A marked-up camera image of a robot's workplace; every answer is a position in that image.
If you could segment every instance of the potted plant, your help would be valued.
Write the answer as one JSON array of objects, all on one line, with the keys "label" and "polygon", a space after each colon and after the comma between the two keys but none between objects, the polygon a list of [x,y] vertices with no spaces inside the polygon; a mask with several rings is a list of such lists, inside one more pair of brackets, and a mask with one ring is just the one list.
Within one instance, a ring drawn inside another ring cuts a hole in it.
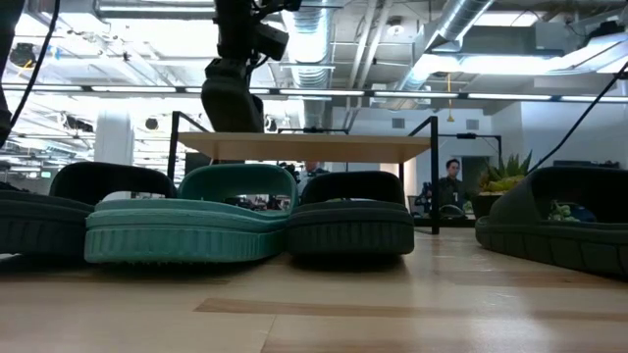
[{"label": "potted plant", "polygon": [[532,152],[521,163],[519,155],[511,155],[507,163],[499,158],[497,167],[487,162],[487,170],[480,177],[480,193],[471,199],[476,220],[488,216],[491,207],[501,195],[512,189],[528,174],[531,160]]}]

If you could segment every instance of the teal slide sandal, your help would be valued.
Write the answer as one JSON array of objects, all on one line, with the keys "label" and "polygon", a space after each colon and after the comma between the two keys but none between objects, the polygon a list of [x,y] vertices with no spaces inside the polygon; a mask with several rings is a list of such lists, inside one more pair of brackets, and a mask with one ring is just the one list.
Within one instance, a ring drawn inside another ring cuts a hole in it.
[{"label": "teal slide sandal", "polygon": [[179,200],[102,202],[87,219],[85,260],[225,263],[259,260],[284,250],[289,211],[255,212],[222,203],[243,194],[285,195],[296,184],[270,165],[218,165],[186,176]]}]

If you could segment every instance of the wooden floor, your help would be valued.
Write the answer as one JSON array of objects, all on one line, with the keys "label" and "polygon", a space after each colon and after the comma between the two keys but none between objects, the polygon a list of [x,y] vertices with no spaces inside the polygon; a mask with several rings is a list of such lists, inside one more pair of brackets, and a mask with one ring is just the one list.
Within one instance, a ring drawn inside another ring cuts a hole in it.
[{"label": "wooden floor", "polygon": [[0,261],[0,352],[627,352],[628,284],[417,232],[414,253],[246,266]]}]

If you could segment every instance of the camera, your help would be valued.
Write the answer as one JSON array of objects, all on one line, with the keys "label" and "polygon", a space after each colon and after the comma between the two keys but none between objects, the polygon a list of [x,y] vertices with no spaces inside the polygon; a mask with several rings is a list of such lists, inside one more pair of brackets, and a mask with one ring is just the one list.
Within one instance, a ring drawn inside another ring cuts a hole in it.
[{"label": "camera", "polygon": [[250,94],[251,74],[269,58],[280,61],[288,34],[262,23],[266,16],[298,11],[300,0],[216,0],[218,55],[205,68],[203,108],[218,132],[263,132],[264,104]]}]

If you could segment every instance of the ceiling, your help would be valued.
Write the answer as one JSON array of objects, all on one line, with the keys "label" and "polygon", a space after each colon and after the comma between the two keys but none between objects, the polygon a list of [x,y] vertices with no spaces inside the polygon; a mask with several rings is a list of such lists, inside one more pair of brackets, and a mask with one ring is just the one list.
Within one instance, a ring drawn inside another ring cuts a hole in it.
[{"label": "ceiling", "polygon": [[[45,8],[49,0],[30,1],[29,9]],[[333,10],[331,23],[331,40],[328,65],[332,69],[332,88],[346,88],[355,57],[359,34],[363,28],[367,0],[328,0],[303,1],[303,6],[325,6]],[[89,8],[91,2],[62,1],[61,21],[51,40],[51,48],[43,63],[37,83],[76,84],[76,85],[141,85],[141,86],[200,86],[205,77],[203,69],[212,58],[218,56],[216,44],[218,31],[213,25],[211,12],[199,12],[193,7],[211,8],[211,1],[164,0],[148,2],[144,0],[102,0],[101,10]],[[385,27],[375,54],[375,61],[366,76],[365,86],[374,83],[393,84],[400,81],[414,65],[416,58],[412,53],[413,43],[421,25],[436,21],[441,15],[445,1],[394,1],[389,19],[400,18],[402,33],[388,32]],[[112,11],[116,7],[129,9],[138,6],[179,6],[176,11]],[[493,26],[531,26],[536,22],[562,23],[593,19],[598,14],[618,11],[625,6],[622,0],[616,1],[496,1],[487,13],[476,22],[476,25]],[[284,27],[280,16],[269,18],[272,25]],[[16,28],[17,43],[32,43],[34,50],[43,42],[47,31],[45,14],[26,10]],[[253,73],[251,86],[255,87],[292,87],[291,65],[288,56],[280,62],[269,61]],[[3,82],[26,83],[30,70],[9,63],[4,73]],[[591,84],[592,75],[586,74],[571,77],[568,84],[561,84],[564,77],[542,77],[543,82],[535,76],[520,75],[477,75],[452,73],[447,75],[431,75],[426,85],[432,90],[476,91],[494,93],[542,92],[550,89],[564,89],[570,93],[595,93],[597,84]],[[21,92],[8,92],[9,106],[15,109]],[[432,109],[447,106],[446,101],[433,101]],[[456,108],[485,108],[491,102],[456,101]],[[29,135],[74,135],[77,132],[64,122],[67,116],[96,126],[98,112],[119,105],[131,113],[136,126],[138,139],[146,138],[145,142],[136,144],[139,164],[145,161],[145,154],[150,152],[151,164],[165,165],[169,136],[169,119],[174,110],[180,110],[209,128],[198,98],[190,95],[172,95],[133,98],[112,98],[106,93],[91,96],[63,94],[31,94],[23,115],[16,125],[14,134]],[[267,100],[265,113],[276,119],[279,126],[299,126],[299,106],[294,100]],[[148,118],[159,121],[159,128],[145,128]],[[73,158],[89,160],[93,156],[93,133],[81,132],[84,140],[52,140],[29,139],[50,142],[50,145],[77,153]],[[5,154],[24,155],[42,150],[37,143],[12,143],[10,151]],[[55,160],[69,161],[64,154]],[[30,163],[24,158],[14,158],[12,163]]]}]

